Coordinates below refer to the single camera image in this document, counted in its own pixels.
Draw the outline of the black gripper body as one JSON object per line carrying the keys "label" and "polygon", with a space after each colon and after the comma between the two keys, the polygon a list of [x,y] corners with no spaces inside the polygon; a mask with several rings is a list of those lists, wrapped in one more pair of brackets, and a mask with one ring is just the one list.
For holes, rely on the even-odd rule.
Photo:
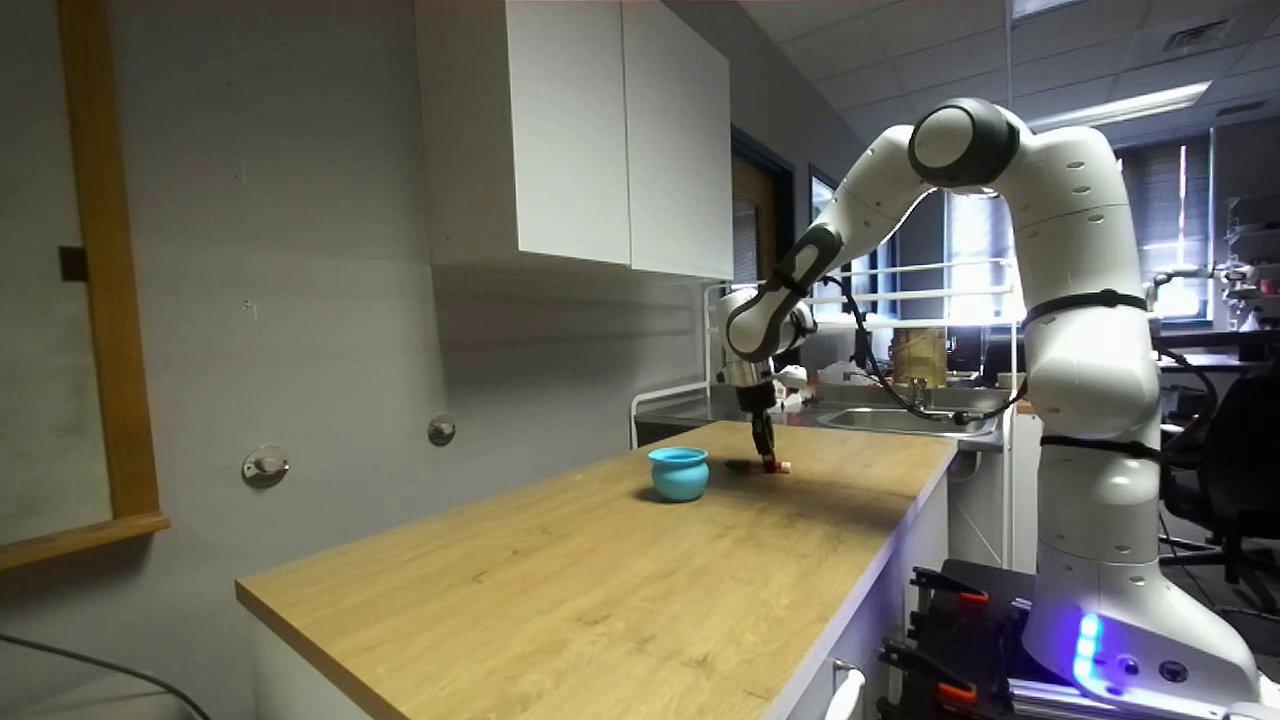
{"label": "black gripper body", "polygon": [[773,387],[773,382],[746,382],[746,387],[741,392],[741,408],[745,408],[756,423],[763,423],[766,411],[777,408],[777,387]]}

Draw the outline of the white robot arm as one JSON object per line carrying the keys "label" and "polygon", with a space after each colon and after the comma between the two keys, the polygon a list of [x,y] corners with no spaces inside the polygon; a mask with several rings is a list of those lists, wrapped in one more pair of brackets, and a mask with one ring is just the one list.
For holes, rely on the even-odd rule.
{"label": "white robot arm", "polygon": [[1160,566],[1160,373],[1103,130],[1034,130],[973,95],[882,127],[761,290],[727,311],[725,342],[766,364],[816,277],[871,251],[931,192],[997,192],[1011,213],[1024,377],[1042,423],[1024,652],[1122,710],[1274,720],[1274,685],[1247,638]]}

